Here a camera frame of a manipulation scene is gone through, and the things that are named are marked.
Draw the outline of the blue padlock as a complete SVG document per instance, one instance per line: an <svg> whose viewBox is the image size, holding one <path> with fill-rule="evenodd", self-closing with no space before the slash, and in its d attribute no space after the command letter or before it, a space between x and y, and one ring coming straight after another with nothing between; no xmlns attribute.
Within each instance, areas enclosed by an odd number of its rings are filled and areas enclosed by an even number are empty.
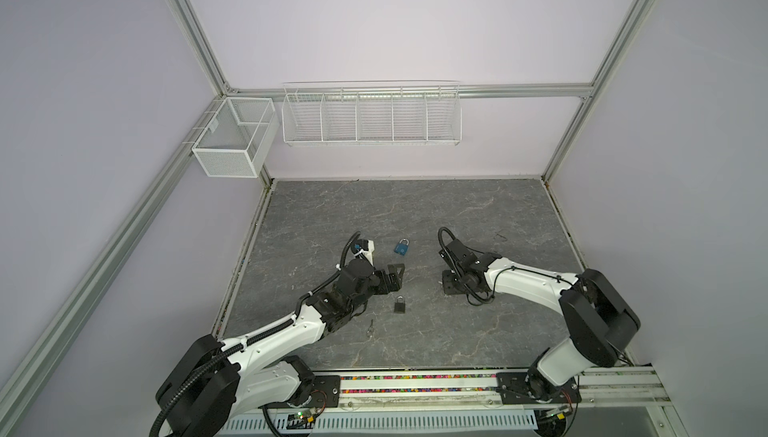
<svg viewBox="0 0 768 437"><path fill-rule="evenodd" d="M395 245L393 251L396 254L405 256L408 252L409 244L410 244L410 241L407 238L400 239L398 243Z"/></svg>

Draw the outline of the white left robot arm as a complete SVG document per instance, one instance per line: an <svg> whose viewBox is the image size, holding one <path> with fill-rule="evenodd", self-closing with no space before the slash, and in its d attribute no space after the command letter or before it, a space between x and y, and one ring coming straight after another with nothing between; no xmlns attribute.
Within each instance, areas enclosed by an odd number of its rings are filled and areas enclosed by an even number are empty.
<svg viewBox="0 0 768 437"><path fill-rule="evenodd" d="M362 315L373 296L397 293L405 267L377 269L365 258L342 265L294 311L260 329L194 341L155 395L159 413L149 433L213 436L232 417L269 406L309 403L315 375L295 350L314 344Z"/></svg>

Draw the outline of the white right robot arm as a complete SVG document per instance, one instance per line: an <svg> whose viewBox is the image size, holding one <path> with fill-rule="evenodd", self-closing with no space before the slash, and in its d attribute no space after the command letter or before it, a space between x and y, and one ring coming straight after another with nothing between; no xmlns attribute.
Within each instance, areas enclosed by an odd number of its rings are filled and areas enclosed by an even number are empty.
<svg viewBox="0 0 768 437"><path fill-rule="evenodd" d="M447 265L446 294L460 293L469 304L492 303L508 294L558 313L568 336L543 351L522 382L523 394L540 403L551 401L581 372L609 368L626 358L625 349L641 328L641 320L608 278L588 268L580 273L548 271L522 265L494 252L466 246L454 235L438 239Z"/></svg>

